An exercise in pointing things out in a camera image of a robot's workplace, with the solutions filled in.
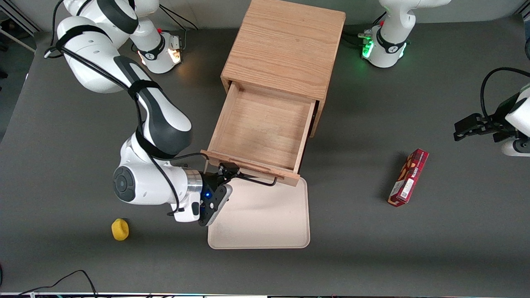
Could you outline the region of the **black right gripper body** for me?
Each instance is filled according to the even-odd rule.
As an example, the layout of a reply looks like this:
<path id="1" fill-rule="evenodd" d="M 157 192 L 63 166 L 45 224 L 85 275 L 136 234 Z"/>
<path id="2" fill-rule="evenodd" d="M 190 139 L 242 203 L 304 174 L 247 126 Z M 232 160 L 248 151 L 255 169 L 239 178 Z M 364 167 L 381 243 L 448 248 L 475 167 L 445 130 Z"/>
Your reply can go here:
<path id="1" fill-rule="evenodd" d="M 202 227 L 210 226 L 228 201 L 228 185 L 222 183 L 223 177 L 213 173 L 202 173 L 202 190 L 198 223 Z"/>

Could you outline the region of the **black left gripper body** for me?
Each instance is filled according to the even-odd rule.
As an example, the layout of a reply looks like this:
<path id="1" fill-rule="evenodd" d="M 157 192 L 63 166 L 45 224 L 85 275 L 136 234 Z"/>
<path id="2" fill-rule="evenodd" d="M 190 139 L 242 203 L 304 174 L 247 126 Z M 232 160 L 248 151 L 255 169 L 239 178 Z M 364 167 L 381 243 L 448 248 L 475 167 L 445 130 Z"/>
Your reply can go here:
<path id="1" fill-rule="evenodd" d="M 509 138 L 519 137 L 519 133 L 517 129 L 513 125 L 509 124 L 507 120 L 505 120 L 505 117 L 515 106 L 515 103 L 518 97 L 519 97 L 519 94 L 516 93 L 513 96 L 509 97 L 507 100 L 504 100 L 496 108 L 496 111 L 492 113 L 491 115 L 489 115 L 485 108 L 484 94 L 480 95 L 481 110 L 487 122 L 486 132 L 487 134 L 489 133 L 493 134 L 493 140 L 495 143 L 505 141 L 506 139 L 509 139 Z"/>

